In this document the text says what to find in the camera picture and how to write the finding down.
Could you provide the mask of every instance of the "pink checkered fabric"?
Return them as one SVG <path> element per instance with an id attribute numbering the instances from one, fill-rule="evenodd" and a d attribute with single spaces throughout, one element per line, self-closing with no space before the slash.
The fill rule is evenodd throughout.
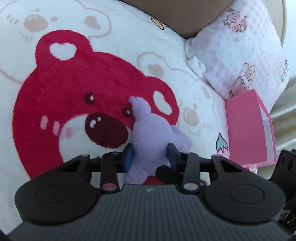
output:
<path id="1" fill-rule="evenodd" d="M 270 111 L 288 83 L 288 64 L 261 0 L 236 0 L 185 49 L 205 65 L 203 78 L 224 99 L 255 89 Z"/>

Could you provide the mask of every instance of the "purple stuffed animal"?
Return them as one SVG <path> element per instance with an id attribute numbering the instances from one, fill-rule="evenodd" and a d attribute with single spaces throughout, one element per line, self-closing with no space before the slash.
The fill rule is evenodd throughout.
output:
<path id="1" fill-rule="evenodd" d="M 131 97 L 134 158 L 125 177 L 126 184 L 142 184 L 148 176 L 154 176 L 162 165 L 170 166 L 168 144 L 173 143 L 179 151 L 189 151 L 191 140 L 177 126 L 170 126 L 161 116 L 151 113 L 151 107 L 143 98 Z"/>

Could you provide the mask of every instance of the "cream-colored surface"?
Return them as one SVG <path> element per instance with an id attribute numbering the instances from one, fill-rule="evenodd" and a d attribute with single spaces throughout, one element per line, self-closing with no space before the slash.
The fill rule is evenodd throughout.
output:
<path id="1" fill-rule="evenodd" d="M 278 34 L 281 45 L 283 46 L 286 34 L 287 25 L 287 9 L 285 0 L 262 0 L 267 7 L 271 19 L 276 28 L 276 33 Z"/>
<path id="2" fill-rule="evenodd" d="M 270 116 L 276 139 L 277 158 L 281 150 L 296 149 L 296 79 L 291 80 L 282 96 L 273 106 Z M 275 165 L 261 167 L 258 174 L 266 179 L 271 177 Z"/>

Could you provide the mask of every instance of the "pink bear print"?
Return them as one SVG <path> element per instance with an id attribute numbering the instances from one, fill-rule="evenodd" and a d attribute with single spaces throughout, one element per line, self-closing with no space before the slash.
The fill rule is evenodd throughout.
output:
<path id="1" fill-rule="evenodd" d="M 286 62 L 285 62 L 285 69 L 284 69 L 283 74 L 281 75 L 281 81 L 282 81 L 282 82 L 284 82 L 284 81 L 286 80 L 286 77 L 287 77 L 288 71 L 289 71 L 289 66 L 288 66 L 288 62 L 287 62 L 287 59 L 286 59 Z"/>
<path id="2" fill-rule="evenodd" d="M 247 30 L 247 16 L 244 16 L 243 19 L 240 19 L 240 12 L 233 10 L 231 7 L 227 10 L 230 14 L 227 15 L 227 18 L 223 20 L 223 24 L 228 26 L 229 29 L 235 33 L 243 33 Z"/>
<path id="3" fill-rule="evenodd" d="M 238 94 L 248 91 L 250 85 L 253 83 L 255 74 L 255 65 L 250 66 L 245 63 L 239 77 L 232 86 L 232 90 L 229 91 L 229 96 L 232 98 Z"/>

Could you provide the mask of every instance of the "bear nose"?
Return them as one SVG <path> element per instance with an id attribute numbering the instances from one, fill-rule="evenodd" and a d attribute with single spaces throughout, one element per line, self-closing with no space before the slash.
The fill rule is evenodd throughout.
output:
<path id="1" fill-rule="evenodd" d="M 118 148 L 128 140 L 128 129 L 120 120 L 103 113 L 89 114 L 85 121 L 88 137 L 105 148 Z"/>
<path id="2" fill-rule="evenodd" d="M 39 14 L 32 14 L 24 21 L 24 27 L 31 32 L 39 32 L 47 29 L 48 22 Z"/>

